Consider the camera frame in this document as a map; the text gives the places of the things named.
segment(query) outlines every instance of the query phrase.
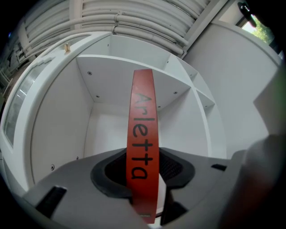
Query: red band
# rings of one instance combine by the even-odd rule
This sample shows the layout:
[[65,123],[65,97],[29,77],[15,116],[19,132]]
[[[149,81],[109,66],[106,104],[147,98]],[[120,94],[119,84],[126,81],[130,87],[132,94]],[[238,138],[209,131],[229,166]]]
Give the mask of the red band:
[[126,158],[127,187],[133,207],[146,223],[156,217],[159,183],[159,141],[152,70],[134,71]]

